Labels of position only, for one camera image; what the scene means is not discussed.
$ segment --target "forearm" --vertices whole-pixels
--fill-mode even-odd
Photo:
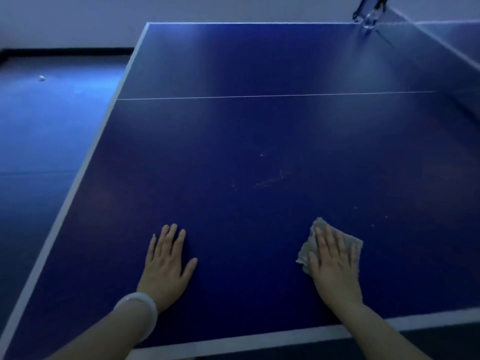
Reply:
[[[337,316],[368,360],[430,360],[365,305],[343,308]]]
[[[48,360],[124,359],[147,331],[151,315],[145,303],[122,303]]]

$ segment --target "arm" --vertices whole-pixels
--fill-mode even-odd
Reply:
[[[182,248],[185,230],[173,243],[177,225],[165,225],[157,242],[153,235],[145,260],[145,269],[137,292],[155,302],[158,313],[169,308],[187,288],[197,259],[189,261],[182,274]],[[111,311],[47,360],[117,360],[127,357],[146,334],[152,310],[139,300],[129,300]]]
[[[350,256],[345,250],[339,232],[326,227],[325,236],[317,228],[316,237],[321,254],[310,253],[310,268],[323,302],[345,325],[368,360],[429,360],[416,346],[390,327],[379,315],[363,304],[362,291],[358,282],[358,269],[353,265],[356,249]]]

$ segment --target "hand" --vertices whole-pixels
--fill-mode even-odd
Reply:
[[[339,317],[343,309],[363,304],[358,268],[355,265],[357,250],[355,245],[352,245],[349,259],[340,232],[335,232],[335,243],[329,225],[325,227],[325,231],[326,240],[321,230],[315,228],[321,264],[317,256],[310,252],[310,272],[321,299]]]
[[[187,288],[198,259],[191,259],[182,274],[182,248],[185,230],[181,230],[173,242],[177,225],[165,225],[157,242],[153,234],[145,260],[145,269],[138,283],[137,292],[147,294],[156,304],[158,313],[169,308]]]

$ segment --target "black baseboard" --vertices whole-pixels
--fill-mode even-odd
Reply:
[[[3,49],[0,64],[11,57],[129,56],[133,48]]]

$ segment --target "table tennis net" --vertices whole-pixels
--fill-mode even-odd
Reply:
[[[480,64],[449,42],[390,7],[376,24],[376,32],[413,63],[440,92],[480,121]]]

